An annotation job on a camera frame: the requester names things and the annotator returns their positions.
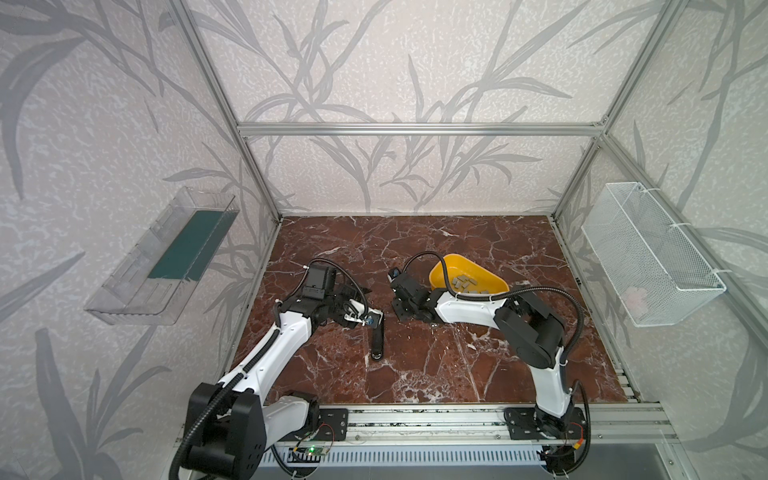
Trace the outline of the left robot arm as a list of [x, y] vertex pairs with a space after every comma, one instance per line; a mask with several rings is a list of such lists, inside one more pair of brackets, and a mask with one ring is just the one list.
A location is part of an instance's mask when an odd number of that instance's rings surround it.
[[168, 469], [223, 479], [250, 479], [265, 452], [284, 436], [319, 420], [315, 400], [266, 397], [294, 354], [328, 320], [354, 328], [369, 319], [366, 291], [338, 263], [314, 258], [286, 299], [275, 302], [273, 322], [249, 354], [217, 382], [201, 383], [190, 396], [184, 434]]

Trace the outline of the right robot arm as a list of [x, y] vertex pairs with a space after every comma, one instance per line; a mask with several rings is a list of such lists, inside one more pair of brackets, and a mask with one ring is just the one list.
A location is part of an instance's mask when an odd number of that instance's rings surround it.
[[[397, 268], [388, 274], [393, 309], [400, 320], [430, 324], [470, 324], [501, 332], [512, 353], [529, 368], [535, 387], [533, 421], [548, 438], [565, 433], [572, 421], [572, 390], [565, 383], [568, 356], [584, 329], [584, 309], [568, 292], [549, 286], [529, 286], [491, 295], [430, 290]], [[568, 300], [576, 311], [576, 327], [565, 338], [566, 321], [538, 294], [548, 292]]]

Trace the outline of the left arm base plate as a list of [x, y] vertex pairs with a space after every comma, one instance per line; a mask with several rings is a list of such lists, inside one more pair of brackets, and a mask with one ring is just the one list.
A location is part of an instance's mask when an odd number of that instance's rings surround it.
[[347, 437], [349, 410], [347, 408], [325, 408], [319, 410], [316, 420], [303, 428], [290, 432], [281, 438], [281, 442], [311, 440], [320, 442], [339, 442]]

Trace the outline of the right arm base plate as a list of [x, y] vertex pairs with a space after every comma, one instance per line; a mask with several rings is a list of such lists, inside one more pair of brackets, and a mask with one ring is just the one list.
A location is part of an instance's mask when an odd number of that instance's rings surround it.
[[563, 417], [541, 411], [538, 407], [507, 407], [503, 420], [511, 440], [575, 442], [581, 440], [589, 422], [585, 412], [571, 406]]

